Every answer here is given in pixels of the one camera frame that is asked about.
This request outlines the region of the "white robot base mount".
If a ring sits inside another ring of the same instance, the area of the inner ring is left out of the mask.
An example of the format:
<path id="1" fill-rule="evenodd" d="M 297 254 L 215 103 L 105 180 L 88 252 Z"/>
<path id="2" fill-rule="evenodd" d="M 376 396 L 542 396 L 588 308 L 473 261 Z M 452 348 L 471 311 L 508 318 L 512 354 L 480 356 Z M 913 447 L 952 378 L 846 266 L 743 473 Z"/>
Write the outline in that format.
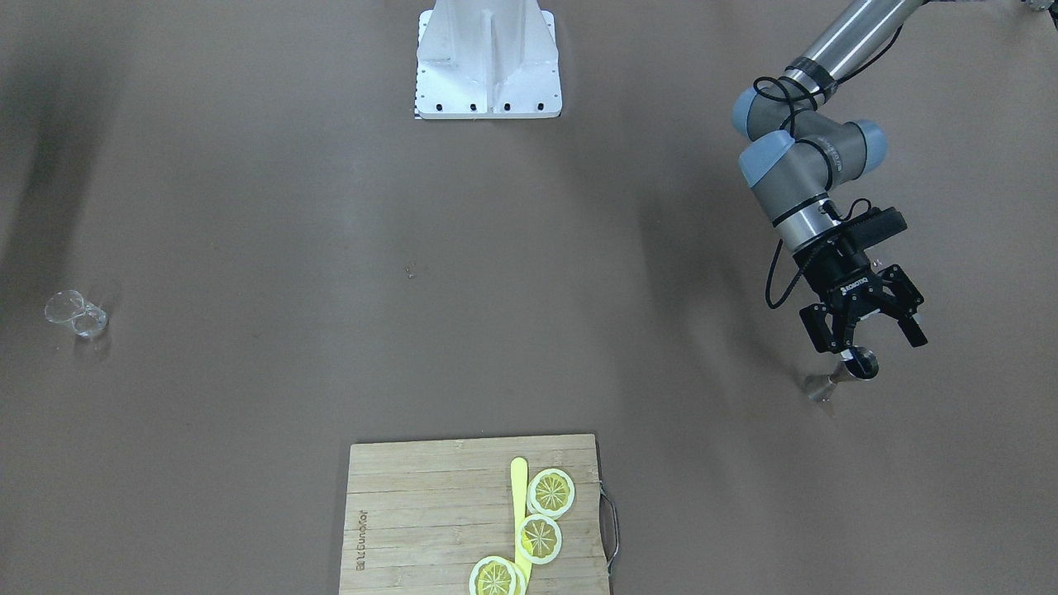
<path id="1" fill-rule="evenodd" d="M 555 15 L 536 1 L 437 1 L 420 12 L 413 114 L 559 118 Z"/>

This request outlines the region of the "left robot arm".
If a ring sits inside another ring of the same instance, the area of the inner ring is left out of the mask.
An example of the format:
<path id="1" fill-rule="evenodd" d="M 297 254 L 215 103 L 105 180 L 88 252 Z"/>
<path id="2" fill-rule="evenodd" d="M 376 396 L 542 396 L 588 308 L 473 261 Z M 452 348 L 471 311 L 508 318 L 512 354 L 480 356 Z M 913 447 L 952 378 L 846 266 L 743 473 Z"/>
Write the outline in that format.
<path id="1" fill-rule="evenodd" d="M 877 169 L 888 140 L 872 121 L 838 123 L 820 113 L 839 87 L 896 41 L 918 1 L 854 1 L 778 78 L 758 78 L 732 109 L 748 139 L 738 158 L 748 188 L 808 283 L 817 302 L 798 315 L 819 353 L 839 355 L 854 380 L 878 373 L 875 355 L 855 342 L 867 317 L 895 320 L 911 346 L 927 343 L 917 310 L 923 296 L 902 267 L 877 269 L 868 251 L 907 229 L 895 208 L 867 203 L 842 214 L 831 192 Z"/>

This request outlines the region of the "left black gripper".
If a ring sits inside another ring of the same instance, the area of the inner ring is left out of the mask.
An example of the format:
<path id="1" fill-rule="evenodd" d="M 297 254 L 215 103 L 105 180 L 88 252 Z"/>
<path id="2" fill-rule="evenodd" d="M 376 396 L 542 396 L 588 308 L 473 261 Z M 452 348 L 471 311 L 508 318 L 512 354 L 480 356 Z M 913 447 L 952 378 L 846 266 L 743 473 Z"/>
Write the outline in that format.
<path id="1" fill-rule="evenodd" d="M 855 344 L 861 317 L 881 312 L 897 322 L 907 342 L 922 347 L 928 339 L 917 319 L 922 293 L 899 264 L 874 274 L 865 250 L 851 240 L 818 240 L 794 251 L 798 271 L 817 295 L 800 309 L 813 348 L 838 355 Z"/>

